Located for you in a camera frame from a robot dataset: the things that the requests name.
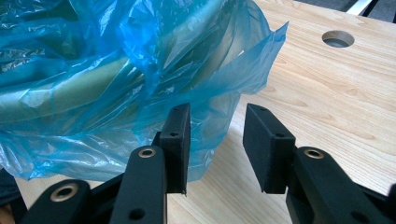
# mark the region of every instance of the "round hole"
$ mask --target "round hole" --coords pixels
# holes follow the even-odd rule
[[[350,215],[352,215],[353,218],[355,218],[355,220],[359,221],[360,223],[370,223],[369,218],[360,212],[353,211],[350,213]]]
[[[152,154],[152,151],[151,150],[144,150],[143,152],[142,152],[142,155],[143,156],[149,156],[149,155],[151,155]]]
[[[313,158],[313,159],[323,159],[323,157],[324,157],[323,153],[321,153],[317,150],[314,150],[314,149],[307,149],[304,153],[306,156]]]
[[[67,189],[61,189],[61,191],[58,192],[58,197],[65,197],[68,194],[70,194],[72,192],[72,189],[67,188]]]
[[[71,197],[73,197],[78,191],[78,185],[75,183],[65,184],[55,191],[53,191],[50,195],[50,199],[53,202],[60,203],[64,202]]]
[[[144,148],[139,151],[139,156],[141,158],[150,158],[155,155],[155,150],[151,148]]]
[[[145,210],[137,208],[131,211],[129,218],[131,220],[140,220],[145,216]]]
[[[345,31],[329,31],[322,36],[323,42],[334,48],[347,48],[355,42],[353,35]]]

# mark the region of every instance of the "wrapped object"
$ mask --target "wrapped object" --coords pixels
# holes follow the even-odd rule
[[[184,103],[199,179],[287,30],[250,0],[0,4],[0,163],[25,179],[108,180]]]

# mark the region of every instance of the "blue plastic bag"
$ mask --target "blue plastic bag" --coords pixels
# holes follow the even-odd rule
[[[25,179],[108,180],[184,103],[199,179],[287,30],[271,32],[250,0],[31,4],[0,7],[0,163]]]

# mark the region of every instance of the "wooden table surface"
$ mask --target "wooden table surface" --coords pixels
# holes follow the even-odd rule
[[[169,223],[290,223],[284,195],[266,195],[242,147],[247,103],[270,109],[297,147],[329,152],[357,183],[387,194],[396,183],[396,25],[288,0],[256,0],[271,28],[290,21],[267,87],[244,95],[203,179],[168,196]],[[342,30],[355,43],[336,49],[322,35]],[[31,205],[64,177],[18,179]]]

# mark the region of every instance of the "screw hole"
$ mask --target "screw hole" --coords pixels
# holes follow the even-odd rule
[[[359,221],[360,223],[370,223],[369,218],[360,212],[352,211],[350,215],[352,215],[353,218],[355,218],[355,220]]]
[[[50,199],[53,202],[61,203],[64,202],[71,197],[73,197],[78,191],[78,185],[75,183],[65,184],[55,191],[53,191],[50,195]]]
[[[306,156],[313,158],[313,159],[323,159],[323,157],[324,157],[323,153],[321,153],[317,150],[314,150],[314,149],[307,149],[304,153]]]
[[[129,214],[129,219],[140,220],[145,216],[145,214],[146,214],[145,210],[136,208],[136,209],[132,210],[131,213]]]
[[[155,150],[151,148],[144,148],[139,151],[139,157],[141,158],[150,158],[155,155]]]

